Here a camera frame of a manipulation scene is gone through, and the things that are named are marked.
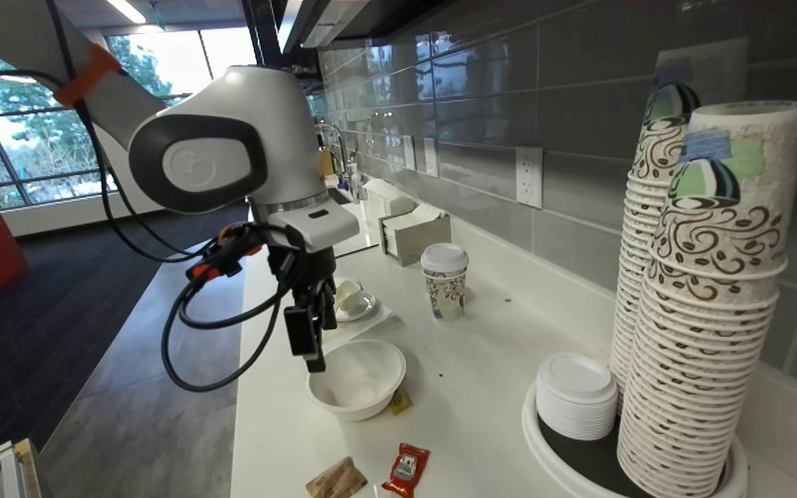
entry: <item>window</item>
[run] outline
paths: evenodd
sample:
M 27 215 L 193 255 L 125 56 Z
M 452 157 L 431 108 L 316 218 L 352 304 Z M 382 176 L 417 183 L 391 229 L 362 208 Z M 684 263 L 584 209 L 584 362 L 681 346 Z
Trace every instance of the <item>window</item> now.
M 107 35 L 107 46 L 131 77 L 168 104 L 230 64 L 255 64 L 245 28 L 126 32 Z M 77 114 L 30 77 L 0 77 L 0 208 L 96 193 L 96 157 Z

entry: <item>tree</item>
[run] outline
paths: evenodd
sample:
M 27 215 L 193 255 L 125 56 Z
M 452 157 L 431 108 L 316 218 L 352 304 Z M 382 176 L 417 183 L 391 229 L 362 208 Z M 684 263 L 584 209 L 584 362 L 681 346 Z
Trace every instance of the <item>tree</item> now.
M 122 70 L 150 93 L 162 96 L 171 92 L 171 84 L 157 77 L 156 57 L 139 53 L 131 39 L 113 35 L 111 49 Z M 0 124 L 0 139 L 23 180 L 96 169 L 84 121 L 75 111 L 59 108 L 46 85 L 0 77 L 0 111 L 13 114 L 5 115 L 10 121 L 9 126 Z

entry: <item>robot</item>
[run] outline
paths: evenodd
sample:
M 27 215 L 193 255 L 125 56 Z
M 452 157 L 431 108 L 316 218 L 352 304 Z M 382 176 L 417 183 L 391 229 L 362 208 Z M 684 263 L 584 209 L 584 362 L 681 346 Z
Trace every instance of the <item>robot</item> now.
M 9 64 L 75 79 L 96 56 L 100 46 L 61 20 L 53 0 L 0 0 L 0 57 Z M 162 111 L 113 70 L 96 75 L 79 104 L 126 149 L 131 172 L 122 175 L 162 208 L 190 214 L 248 200 L 255 222 L 212 237 L 204 261 L 189 272 L 189 287 L 200 291 L 209 276 L 234 274 L 243 255 L 265 247 L 280 294 L 294 294 L 284 310 L 291 349 L 306 371 L 324 371 L 320 328 L 334 326 L 333 247 L 352 237 L 356 222 L 328 200 L 316 175 L 316 129 L 294 75 L 232 67 Z

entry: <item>napkin dispenser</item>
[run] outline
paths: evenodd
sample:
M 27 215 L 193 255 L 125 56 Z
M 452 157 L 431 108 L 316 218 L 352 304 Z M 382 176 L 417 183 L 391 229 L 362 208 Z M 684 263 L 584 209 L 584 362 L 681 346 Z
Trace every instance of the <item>napkin dispenser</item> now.
M 452 240 L 452 215 L 429 204 L 380 218 L 382 252 L 400 265 L 420 261 L 429 244 Z

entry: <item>gray tile backsplash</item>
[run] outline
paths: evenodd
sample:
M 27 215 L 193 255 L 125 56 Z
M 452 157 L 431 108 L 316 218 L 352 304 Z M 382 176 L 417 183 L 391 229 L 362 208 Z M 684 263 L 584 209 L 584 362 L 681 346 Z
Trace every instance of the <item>gray tile backsplash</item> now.
M 655 56 L 726 39 L 748 39 L 745 96 L 797 99 L 797 2 L 780 0 L 454 0 L 394 39 L 324 49 L 324 96 L 367 175 L 614 287 Z M 723 79 L 709 67 L 692 71 Z M 424 175 L 424 139 L 441 176 Z M 542 208 L 513 200 L 514 147 L 542 147 Z M 797 204 L 788 258 L 763 360 L 797 377 Z

